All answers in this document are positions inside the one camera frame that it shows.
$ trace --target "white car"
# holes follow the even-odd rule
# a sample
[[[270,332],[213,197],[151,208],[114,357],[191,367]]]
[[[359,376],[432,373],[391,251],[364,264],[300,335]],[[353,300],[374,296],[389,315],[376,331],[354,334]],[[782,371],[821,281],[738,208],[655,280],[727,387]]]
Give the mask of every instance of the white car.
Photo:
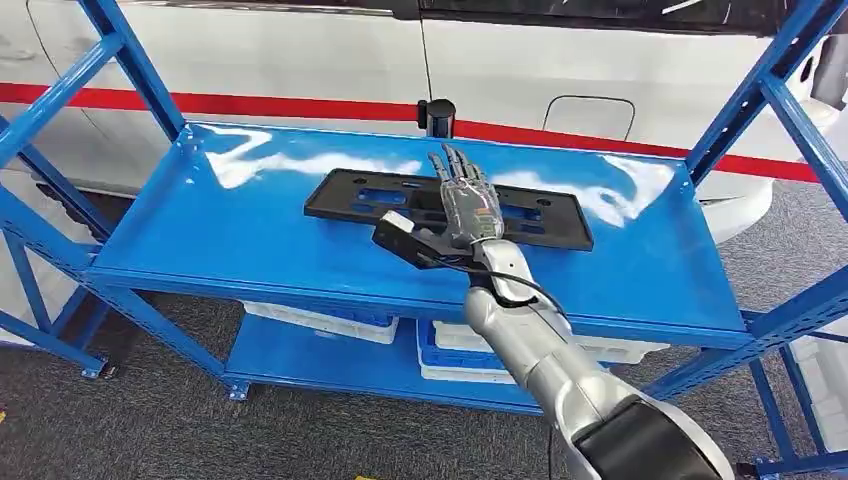
[[[447,98],[463,120],[682,148],[787,16],[785,2],[759,0],[119,3],[171,92],[231,96],[184,109],[188,118],[420,135],[411,122],[268,117],[285,109],[262,105]],[[843,37],[819,45],[789,82],[822,130],[844,106]],[[52,83],[97,39],[76,2],[0,2],[0,113],[14,117],[22,91]],[[89,87],[131,89],[114,62]],[[149,113],[122,110],[116,98],[63,110],[35,144],[81,187],[132,195],[167,141]],[[220,114],[245,99],[258,106],[248,116]],[[768,109],[731,153],[799,157]],[[698,198],[717,242],[766,213],[772,183],[724,172],[706,179]]]

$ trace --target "black cable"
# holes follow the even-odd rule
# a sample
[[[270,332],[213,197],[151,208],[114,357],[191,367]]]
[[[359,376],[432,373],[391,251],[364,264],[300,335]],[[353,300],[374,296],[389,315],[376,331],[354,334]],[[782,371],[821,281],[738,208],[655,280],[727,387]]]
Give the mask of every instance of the black cable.
[[[554,426],[548,425],[548,480],[553,480],[553,445],[554,445]]]
[[[446,262],[442,259],[439,259],[439,258],[428,257],[428,256],[426,256],[422,253],[419,253],[418,255],[420,255],[421,257],[424,257],[428,260],[432,260],[432,261],[438,263],[439,265],[450,268],[451,270],[456,270],[458,272],[464,272],[464,273],[468,273],[468,274],[471,274],[471,275],[484,275],[484,276],[489,276],[489,277],[503,278],[505,280],[511,280],[513,282],[520,283],[522,285],[530,287],[533,290],[535,290],[536,292],[540,293],[545,298],[547,298],[548,301],[551,302],[551,304],[554,306],[557,313],[562,315],[563,318],[566,317],[565,310],[562,308],[562,305],[559,304],[559,302],[556,300],[556,298],[554,298],[553,295],[548,293],[547,290],[542,288],[541,285],[539,285],[535,282],[531,282],[530,280],[518,277],[516,275],[509,274],[509,273],[492,272],[490,270],[483,270],[483,269],[479,269],[479,268],[462,267],[462,266],[459,266],[459,265],[450,264],[450,263],[448,263],[448,262]]]

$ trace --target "robotic arm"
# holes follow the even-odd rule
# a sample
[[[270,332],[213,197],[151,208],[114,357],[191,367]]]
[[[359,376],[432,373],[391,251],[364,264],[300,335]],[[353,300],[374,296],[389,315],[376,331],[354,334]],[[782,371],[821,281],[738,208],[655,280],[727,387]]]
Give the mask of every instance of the robotic arm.
[[[450,173],[439,155],[430,160],[442,180],[445,234],[416,230],[389,212],[373,239],[418,268],[468,274],[466,321],[565,439],[569,473],[578,480],[733,479],[727,458],[691,418],[611,374],[575,342],[521,250],[501,238],[494,188],[462,152],[443,148]]]

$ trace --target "lower shelf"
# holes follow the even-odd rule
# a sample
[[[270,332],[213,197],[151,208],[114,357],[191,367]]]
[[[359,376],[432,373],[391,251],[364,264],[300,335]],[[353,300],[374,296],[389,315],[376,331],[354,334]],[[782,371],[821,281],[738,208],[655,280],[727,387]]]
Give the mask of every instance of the lower shelf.
[[[402,319],[391,345],[245,315],[226,376],[258,383],[368,393],[473,408],[541,414],[515,385],[425,380],[415,321]]]

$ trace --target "gray carpet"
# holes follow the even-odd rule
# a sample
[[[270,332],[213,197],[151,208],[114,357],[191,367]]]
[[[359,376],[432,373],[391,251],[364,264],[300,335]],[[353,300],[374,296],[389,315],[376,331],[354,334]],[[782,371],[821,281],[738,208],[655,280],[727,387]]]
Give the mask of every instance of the gray carpet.
[[[120,202],[105,206],[119,212]],[[767,308],[848,262],[848,229],[818,186],[779,183],[758,225],[722,255],[747,308]],[[151,294],[150,301],[223,357],[241,307]],[[0,349],[2,479],[547,478],[539,418],[384,398],[254,386],[246,403],[117,315],[94,348],[122,365],[90,381],[44,353]],[[693,355],[651,354],[627,379],[643,383]],[[766,359],[802,453],[811,451],[791,389]],[[734,461],[774,455],[750,375],[739,369],[679,399]],[[567,478],[554,446],[553,474]],[[809,475],[798,478],[829,478]]]

